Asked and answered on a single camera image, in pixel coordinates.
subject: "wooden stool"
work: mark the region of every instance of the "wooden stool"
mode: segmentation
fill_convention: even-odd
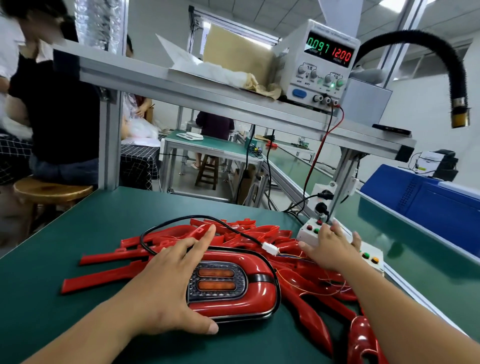
[[[212,158],[214,161],[214,164],[209,164],[208,158]],[[213,185],[213,190],[216,190],[216,184],[218,183],[218,165],[219,165],[219,159],[218,157],[211,157],[208,155],[205,155],[202,164],[200,165],[200,168],[198,170],[198,175],[197,175],[197,180],[195,181],[195,186],[198,186],[199,182],[203,183],[208,183]],[[205,172],[213,172],[213,176],[209,174],[205,174]]]
[[[93,192],[93,186],[69,186],[43,182],[33,176],[29,176],[17,181],[13,185],[15,194],[20,198],[32,204],[32,218],[28,234],[30,235],[42,223],[48,221],[48,216],[55,218],[56,205],[63,205],[68,208],[75,205],[80,199],[87,197]],[[36,218],[38,205],[45,205],[45,212]]]

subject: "blue machine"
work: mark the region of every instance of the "blue machine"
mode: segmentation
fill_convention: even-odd
[[[383,164],[360,191],[480,257],[480,199],[439,182]]]

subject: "checkered tablecloth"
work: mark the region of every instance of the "checkered tablecloth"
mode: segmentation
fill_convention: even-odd
[[[122,184],[143,190],[152,189],[152,180],[158,180],[160,148],[122,145],[120,178]],[[28,159],[32,142],[22,141],[0,133],[0,185],[14,183],[31,174]]]

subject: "blue power switch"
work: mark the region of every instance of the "blue power switch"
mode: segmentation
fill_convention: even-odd
[[[295,96],[295,97],[299,97],[299,98],[306,98],[307,97],[307,93],[303,90],[300,90],[299,88],[296,88],[292,91],[292,95]]]

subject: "flexible gooseneck hose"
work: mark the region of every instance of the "flexible gooseneck hose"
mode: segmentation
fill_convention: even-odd
[[[467,97],[467,76],[463,62],[455,49],[443,39],[420,30],[400,30],[385,33],[367,40],[358,51],[355,63],[374,49],[391,44],[418,44],[433,51],[445,64],[450,82],[451,123],[452,128],[469,126],[470,118]]]

